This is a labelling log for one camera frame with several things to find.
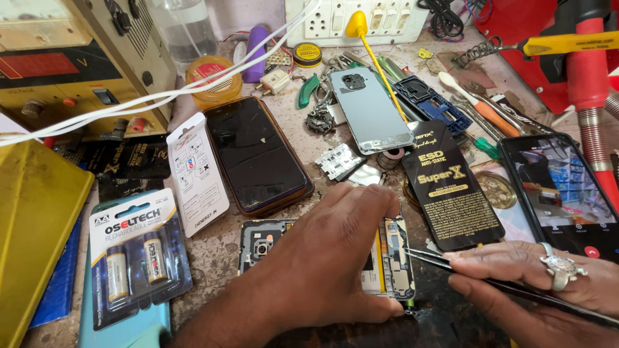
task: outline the power switch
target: power switch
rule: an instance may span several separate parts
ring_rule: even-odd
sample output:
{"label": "power switch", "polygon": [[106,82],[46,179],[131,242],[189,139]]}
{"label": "power switch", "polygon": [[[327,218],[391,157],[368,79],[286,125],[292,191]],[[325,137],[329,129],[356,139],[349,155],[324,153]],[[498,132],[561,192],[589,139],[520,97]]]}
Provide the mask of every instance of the power switch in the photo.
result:
{"label": "power switch", "polygon": [[384,29],[391,29],[394,23],[396,22],[397,10],[396,9],[388,9],[387,17],[385,18],[385,24],[383,25]]}
{"label": "power switch", "polygon": [[333,12],[333,29],[334,32],[339,32],[344,27],[344,12],[343,11],[335,11]]}
{"label": "power switch", "polygon": [[404,29],[406,27],[406,22],[409,20],[410,10],[403,9],[400,13],[400,19],[397,20],[396,29]]}
{"label": "power switch", "polygon": [[370,22],[370,29],[378,29],[383,21],[383,10],[375,9],[372,12],[372,21]]}
{"label": "power switch", "polygon": [[108,89],[95,89],[92,92],[101,100],[104,105],[115,105],[120,104],[118,100],[114,97],[112,92]]}

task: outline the red call button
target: red call button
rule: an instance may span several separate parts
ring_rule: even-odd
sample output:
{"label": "red call button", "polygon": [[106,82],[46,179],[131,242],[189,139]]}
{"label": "red call button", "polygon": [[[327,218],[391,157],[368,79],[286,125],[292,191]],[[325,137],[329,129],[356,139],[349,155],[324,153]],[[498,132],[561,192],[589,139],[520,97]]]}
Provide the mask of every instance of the red call button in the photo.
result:
{"label": "red call button", "polygon": [[584,249],[584,252],[587,254],[588,257],[593,259],[597,259],[600,257],[600,252],[597,251],[597,249],[595,249],[593,246],[587,246]]}

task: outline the tweezers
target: tweezers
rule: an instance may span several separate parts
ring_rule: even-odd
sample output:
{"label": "tweezers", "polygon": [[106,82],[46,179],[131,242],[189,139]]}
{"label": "tweezers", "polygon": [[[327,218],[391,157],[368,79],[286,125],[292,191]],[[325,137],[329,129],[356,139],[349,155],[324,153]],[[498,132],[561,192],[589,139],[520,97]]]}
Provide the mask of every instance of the tweezers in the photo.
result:
{"label": "tweezers", "polygon": [[[412,256],[414,258],[417,258],[419,260],[422,260],[426,263],[430,263],[438,268],[442,268],[447,272],[450,273],[456,273],[453,268],[451,268],[451,266],[449,265],[449,259],[444,258],[440,255],[437,254],[433,254],[433,253],[427,253],[425,251],[420,251],[420,250],[415,250],[415,249],[409,249],[409,248],[405,248],[405,254]],[[427,256],[431,256],[434,259],[429,259],[429,258],[424,258],[421,257],[419,255],[413,254],[413,253],[417,253],[417,254],[423,254],[423,255],[427,255]],[[585,308],[582,307],[578,307],[576,305],[573,305],[571,303],[565,302],[563,300],[560,300],[556,297],[550,296],[548,294],[543,294],[540,292],[536,292],[533,291],[527,287],[524,287],[516,282],[510,282],[510,281],[498,281],[496,279],[492,279],[492,278],[487,278],[487,279],[482,279],[483,281],[485,281],[486,283],[494,286],[495,288],[501,290],[502,292],[506,293],[506,294],[510,294],[516,297],[520,297],[523,298],[525,300],[529,300],[529,301],[533,301],[536,303],[539,303],[541,305],[546,305],[548,307],[552,307],[552,308],[556,308],[560,311],[563,311],[565,313],[569,313],[572,315],[575,315],[579,318],[585,319],[587,321],[591,321],[593,323],[602,325],[602,326],[608,326],[610,328],[615,328],[615,329],[619,329],[619,320],[613,319],[609,316],[605,316],[605,315],[601,315],[599,313],[596,313],[594,311],[590,311],[587,310]]]}

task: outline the smartphone screen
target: smartphone screen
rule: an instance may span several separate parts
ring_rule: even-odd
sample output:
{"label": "smartphone screen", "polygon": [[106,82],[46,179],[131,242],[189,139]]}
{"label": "smartphone screen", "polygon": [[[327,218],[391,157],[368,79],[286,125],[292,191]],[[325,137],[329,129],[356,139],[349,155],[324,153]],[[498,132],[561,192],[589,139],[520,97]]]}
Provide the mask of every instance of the smartphone screen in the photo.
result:
{"label": "smartphone screen", "polygon": [[570,253],[619,259],[615,211],[569,137],[512,138],[502,147],[545,241]]}
{"label": "smartphone screen", "polygon": [[273,203],[307,177],[255,98],[204,112],[208,131],[243,210]]}

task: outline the person's right hand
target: person's right hand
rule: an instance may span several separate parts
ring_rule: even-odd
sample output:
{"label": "person's right hand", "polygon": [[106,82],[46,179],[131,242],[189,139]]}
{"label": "person's right hand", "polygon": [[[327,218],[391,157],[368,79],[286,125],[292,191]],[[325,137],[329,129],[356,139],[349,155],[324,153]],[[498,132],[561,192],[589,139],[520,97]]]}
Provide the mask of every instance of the person's right hand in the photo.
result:
{"label": "person's right hand", "polygon": [[[576,256],[555,250],[555,255],[573,259],[589,274],[577,276],[554,296],[579,307],[619,318],[619,265],[601,259]],[[449,285],[470,300],[520,347],[619,347],[619,331],[605,328],[560,310],[537,305],[531,311],[513,302],[506,294],[481,281],[523,281],[538,289],[550,290],[552,278],[540,258],[542,245],[509,241],[467,251],[445,253],[457,272]]]}

